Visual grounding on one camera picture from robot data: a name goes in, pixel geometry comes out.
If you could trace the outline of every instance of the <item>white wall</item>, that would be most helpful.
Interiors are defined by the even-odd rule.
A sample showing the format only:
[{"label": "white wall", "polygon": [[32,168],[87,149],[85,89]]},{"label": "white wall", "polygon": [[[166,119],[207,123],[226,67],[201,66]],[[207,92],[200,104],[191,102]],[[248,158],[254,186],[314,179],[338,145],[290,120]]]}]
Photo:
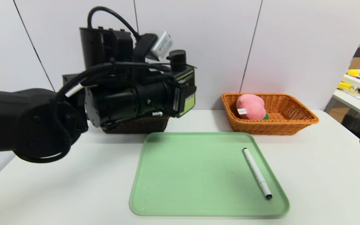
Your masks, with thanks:
[{"label": "white wall", "polygon": [[261,0],[136,0],[140,33],[167,30],[196,66],[194,109],[223,108],[239,92]]},{"label": "white wall", "polygon": [[[111,8],[137,29],[131,0],[16,0],[16,4],[56,91],[63,85],[63,74],[84,70],[79,27],[87,27],[87,15],[93,7]],[[106,12],[96,12],[92,24],[94,27],[128,31],[118,19]]]},{"label": "white wall", "polygon": [[[0,0],[0,91],[52,89],[12,0]],[[14,157],[0,152],[0,171]]]},{"label": "white wall", "polygon": [[359,43],[359,0],[264,0],[241,91],[323,110]]}]

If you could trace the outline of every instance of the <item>label sticker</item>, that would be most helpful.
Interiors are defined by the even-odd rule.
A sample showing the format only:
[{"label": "label sticker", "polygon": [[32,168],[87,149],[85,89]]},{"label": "label sticker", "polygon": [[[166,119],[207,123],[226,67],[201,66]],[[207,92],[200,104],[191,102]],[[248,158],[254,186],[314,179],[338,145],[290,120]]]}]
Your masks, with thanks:
[{"label": "label sticker", "polygon": [[244,108],[237,108],[237,111],[240,115],[247,114],[247,111]]},{"label": "label sticker", "polygon": [[179,107],[179,99],[180,99],[180,89],[175,88],[174,89],[174,101],[173,101],[173,110],[177,111]]}]

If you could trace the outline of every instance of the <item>orange wicker basket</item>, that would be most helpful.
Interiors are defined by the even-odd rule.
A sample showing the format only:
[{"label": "orange wicker basket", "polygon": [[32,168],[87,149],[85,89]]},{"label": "orange wicker basket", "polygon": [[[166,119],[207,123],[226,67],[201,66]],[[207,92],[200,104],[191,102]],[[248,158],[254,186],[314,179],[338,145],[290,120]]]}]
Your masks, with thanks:
[{"label": "orange wicker basket", "polygon": [[288,94],[255,94],[265,102],[269,120],[241,119],[236,102],[243,93],[227,93],[222,95],[222,101],[227,111],[227,118],[234,131],[249,134],[292,135],[303,128],[316,124],[316,117],[306,106]]}]

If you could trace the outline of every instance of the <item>green label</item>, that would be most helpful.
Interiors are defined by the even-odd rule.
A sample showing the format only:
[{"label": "green label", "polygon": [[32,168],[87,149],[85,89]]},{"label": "green label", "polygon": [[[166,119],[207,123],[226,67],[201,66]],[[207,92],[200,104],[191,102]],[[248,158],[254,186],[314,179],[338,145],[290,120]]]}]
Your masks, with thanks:
[{"label": "green label", "polygon": [[186,98],[186,104],[184,105],[184,111],[180,113],[180,116],[184,115],[195,105],[195,94],[192,94]]}]

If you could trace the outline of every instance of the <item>yellow toy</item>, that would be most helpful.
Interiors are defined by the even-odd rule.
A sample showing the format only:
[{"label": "yellow toy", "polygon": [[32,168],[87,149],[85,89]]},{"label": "yellow toy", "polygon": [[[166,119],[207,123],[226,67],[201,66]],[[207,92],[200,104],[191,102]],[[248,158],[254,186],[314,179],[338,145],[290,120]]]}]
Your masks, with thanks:
[{"label": "yellow toy", "polygon": [[360,80],[360,72],[359,70],[348,70],[347,75],[350,75],[352,77],[355,77]]}]

